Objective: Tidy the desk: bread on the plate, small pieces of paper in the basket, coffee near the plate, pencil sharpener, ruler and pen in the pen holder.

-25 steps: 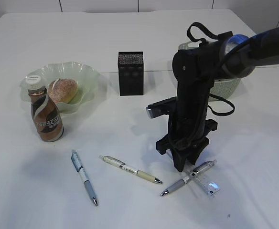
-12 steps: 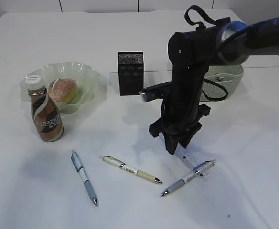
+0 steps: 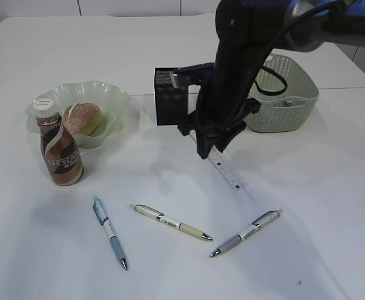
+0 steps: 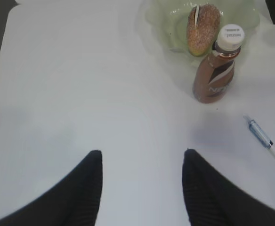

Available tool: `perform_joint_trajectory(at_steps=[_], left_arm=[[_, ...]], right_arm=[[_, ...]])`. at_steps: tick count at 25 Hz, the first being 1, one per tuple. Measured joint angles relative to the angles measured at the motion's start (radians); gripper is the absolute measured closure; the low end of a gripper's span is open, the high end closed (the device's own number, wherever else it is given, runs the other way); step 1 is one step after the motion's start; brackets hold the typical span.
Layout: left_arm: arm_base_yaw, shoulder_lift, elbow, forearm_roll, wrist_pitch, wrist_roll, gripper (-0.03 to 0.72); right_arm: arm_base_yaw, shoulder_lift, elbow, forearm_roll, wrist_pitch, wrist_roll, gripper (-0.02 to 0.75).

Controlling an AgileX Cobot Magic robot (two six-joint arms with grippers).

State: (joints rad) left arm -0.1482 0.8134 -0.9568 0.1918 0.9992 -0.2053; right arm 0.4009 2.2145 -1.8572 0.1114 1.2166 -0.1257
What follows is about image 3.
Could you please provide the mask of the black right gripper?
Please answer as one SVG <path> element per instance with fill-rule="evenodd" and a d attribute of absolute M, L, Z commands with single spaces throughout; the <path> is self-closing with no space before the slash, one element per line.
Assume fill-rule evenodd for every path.
<path fill-rule="evenodd" d="M 202 159 L 208 158 L 214 144 L 223 153 L 245 130 L 245 126 L 235 125 L 244 118 L 248 92 L 261 67 L 252 59 L 216 59 L 213 63 L 210 80 L 200 86 L 197 108 L 178 125 L 184 136 L 197 130 L 197 153 Z"/>

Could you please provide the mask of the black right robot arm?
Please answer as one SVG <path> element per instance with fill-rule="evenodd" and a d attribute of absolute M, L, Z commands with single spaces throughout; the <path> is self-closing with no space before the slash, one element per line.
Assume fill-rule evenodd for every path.
<path fill-rule="evenodd" d="M 197 153 L 224 151 L 259 111 L 249 97 L 274 49 L 310 52 L 322 43 L 365 47 L 365 1 L 221 1 L 215 14 L 219 39 L 212 63 L 171 72 L 175 88 L 198 85 L 195 110 L 178 125 L 196 133 Z"/>

